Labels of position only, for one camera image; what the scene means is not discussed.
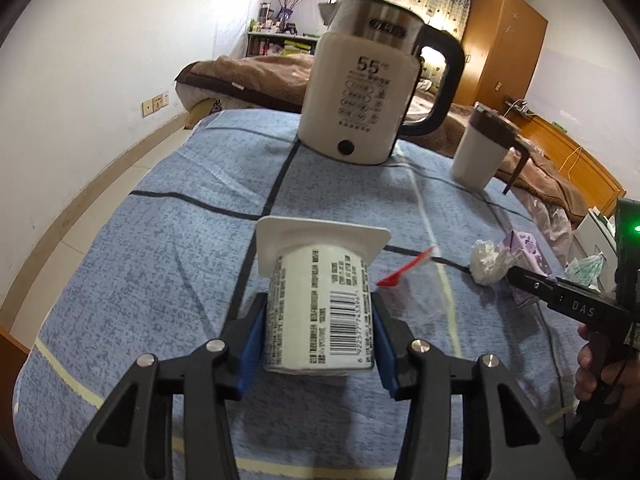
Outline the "clear bag red zip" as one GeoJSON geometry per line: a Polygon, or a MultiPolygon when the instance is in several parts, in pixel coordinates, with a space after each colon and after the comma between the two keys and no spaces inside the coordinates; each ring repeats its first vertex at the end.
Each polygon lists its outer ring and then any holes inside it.
{"type": "Polygon", "coordinates": [[[378,280],[379,292],[388,292],[408,314],[431,321],[447,313],[451,286],[435,247],[419,252],[396,271],[378,280]]]}

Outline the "white yogurt cup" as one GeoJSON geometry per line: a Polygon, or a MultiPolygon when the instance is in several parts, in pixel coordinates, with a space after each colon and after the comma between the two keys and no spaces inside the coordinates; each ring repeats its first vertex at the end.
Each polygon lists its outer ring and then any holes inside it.
{"type": "Polygon", "coordinates": [[[342,376],[373,367],[369,266],[390,231],[268,216],[256,224],[258,272],[268,278],[264,367],[342,376]]]}

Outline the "white tissue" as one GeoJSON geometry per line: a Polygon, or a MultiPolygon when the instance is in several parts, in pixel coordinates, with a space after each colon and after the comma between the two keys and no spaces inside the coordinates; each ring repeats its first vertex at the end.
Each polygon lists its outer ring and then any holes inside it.
{"type": "Polygon", "coordinates": [[[477,285],[491,286],[506,276],[511,266],[510,250],[490,240],[477,240],[471,248],[469,269],[477,285]]]}

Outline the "green plastic bag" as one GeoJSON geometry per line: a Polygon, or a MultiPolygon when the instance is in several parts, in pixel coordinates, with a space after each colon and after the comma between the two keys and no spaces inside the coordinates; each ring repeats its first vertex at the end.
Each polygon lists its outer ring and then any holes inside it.
{"type": "Polygon", "coordinates": [[[602,272],[604,257],[602,254],[585,258],[574,258],[565,269],[565,277],[572,283],[587,288],[598,287],[598,278],[602,272]]]}

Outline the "white bedside cabinet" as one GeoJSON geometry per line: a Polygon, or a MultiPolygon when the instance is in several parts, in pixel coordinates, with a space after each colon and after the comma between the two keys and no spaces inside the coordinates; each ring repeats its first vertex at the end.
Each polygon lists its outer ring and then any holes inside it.
{"type": "Polygon", "coordinates": [[[588,214],[573,232],[570,250],[570,258],[593,255],[603,257],[602,271],[598,277],[600,289],[612,290],[617,269],[616,243],[612,224],[597,207],[588,209],[588,214]]]}

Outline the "pink bed sheet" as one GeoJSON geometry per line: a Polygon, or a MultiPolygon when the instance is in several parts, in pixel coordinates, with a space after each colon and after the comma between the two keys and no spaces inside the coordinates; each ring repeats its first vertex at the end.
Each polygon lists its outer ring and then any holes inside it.
{"type": "Polygon", "coordinates": [[[573,243],[573,228],[566,211],[559,206],[545,203],[521,188],[516,188],[514,195],[532,217],[555,257],[562,266],[567,266],[573,243]]]}

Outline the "purple tissue box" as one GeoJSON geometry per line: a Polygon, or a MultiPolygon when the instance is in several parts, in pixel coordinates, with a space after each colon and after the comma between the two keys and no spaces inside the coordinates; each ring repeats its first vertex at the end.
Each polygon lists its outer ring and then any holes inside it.
{"type": "Polygon", "coordinates": [[[500,243],[500,247],[506,250],[510,266],[547,276],[552,274],[533,234],[512,230],[500,243]]]}

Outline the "blue patterned tablecloth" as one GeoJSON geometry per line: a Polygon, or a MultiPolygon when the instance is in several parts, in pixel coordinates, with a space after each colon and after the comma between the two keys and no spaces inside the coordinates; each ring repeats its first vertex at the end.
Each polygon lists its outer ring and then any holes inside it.
{"type": "Polygon", "coordinates": [[[572,424],[575,323],[541,304],[519,307],[508,284],[480,287],[465,271],[477,240],[535,232],[522,204],[497,181],[480,194],[462,188],[448,158],[416,144],[398,142],[381,166],[352,166],[299,145],[297,127],[295,115],[272,110],[204,119],[101,229],[13,393],[17,442],[37,477],[60,473],[138,356],[191,353],[267,289],[253,240],[266,214],[389,230],[370,265],[375,281],[435,247],[451,286],[447,313],[423,321],[381,292],[390,314],[450,356],[495,353],[555,434],[572,424]]]}

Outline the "wooden bed headboard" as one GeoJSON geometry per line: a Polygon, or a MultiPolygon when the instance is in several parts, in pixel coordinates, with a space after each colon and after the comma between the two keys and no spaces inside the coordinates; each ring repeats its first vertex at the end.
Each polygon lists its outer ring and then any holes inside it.
{"type": "Polygon", "coordinates": [[[521,128],[524,138],[542,149],[562,177],[578,188],[589,207],[597,207],[607,217],[614,214],[617,200],[626,195],[626,190],[593,154],[537,115],[525,117],[511,110],[506,117],[521,128]]]}

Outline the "brown fleece blanket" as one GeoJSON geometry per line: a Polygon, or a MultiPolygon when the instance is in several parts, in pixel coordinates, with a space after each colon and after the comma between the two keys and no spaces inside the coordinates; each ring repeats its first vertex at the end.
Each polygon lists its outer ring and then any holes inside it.
{"type": "MultiPolygon", "coordinates": [[[[189,113],[186,128],[204,117],[232,108],[268,108],[296,113],[302,110],[312,61],[310,54],[266,55],[193,62],[176,78],[176,93],[189,113]]],[[[530,159],[514,185],[547,204],[565,210],[568,220],[581,222],[588,206],[576,185],[562,177],[538,146],[523,140],[530,159]]]]}

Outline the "white brown lidded mug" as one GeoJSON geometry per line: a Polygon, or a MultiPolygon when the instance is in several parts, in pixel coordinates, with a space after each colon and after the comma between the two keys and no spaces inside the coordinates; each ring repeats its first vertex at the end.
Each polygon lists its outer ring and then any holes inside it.
{"type": "Polygon", "coordinates": [[[521,142],[519,132],[518,126],[509,119],[476,102],[454,153],[450,168],[452,180],[474,192],[483,191],[506,155],[514,150],[520,159],[503,189],[503,194],[508,194],[530,159],[529,148],[521,142]]]}

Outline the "white electric kettle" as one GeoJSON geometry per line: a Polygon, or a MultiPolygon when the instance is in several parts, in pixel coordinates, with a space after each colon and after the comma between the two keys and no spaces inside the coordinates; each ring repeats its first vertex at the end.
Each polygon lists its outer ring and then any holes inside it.
{"type": "Polygon", "coordinates": [[[314,50],[297,136],[307,148],[354,165],[379,165],[401,136],[426,136],[446,118],[464,70],[459,41],[385,0],[336,0],[319,12],[326,32],[314,50]],[[428,114],[406,115],[424,49],[445,70],[428,114]]]}

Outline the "wooden wardrobe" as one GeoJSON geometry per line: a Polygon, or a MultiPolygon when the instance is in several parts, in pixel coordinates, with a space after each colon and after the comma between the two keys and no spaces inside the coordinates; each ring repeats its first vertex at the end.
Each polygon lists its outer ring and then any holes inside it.
{"type": "Polygon", "coordinates": [[[454,102],[506,109],[533,79],[548,21],[525,0],[471,0],[461,45],[465,68],[454,102]]]}

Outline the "cluttered side shelf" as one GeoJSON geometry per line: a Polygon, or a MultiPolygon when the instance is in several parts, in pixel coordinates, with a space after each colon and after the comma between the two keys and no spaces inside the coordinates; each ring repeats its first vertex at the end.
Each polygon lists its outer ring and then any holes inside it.
{"type": "Polygon", "coordinates": [[[318,41],[319,36],[300,34],[293,22],[274,18],[271,4],[262,2],[248,25],[245,56],[314,54],[318,41]]]}

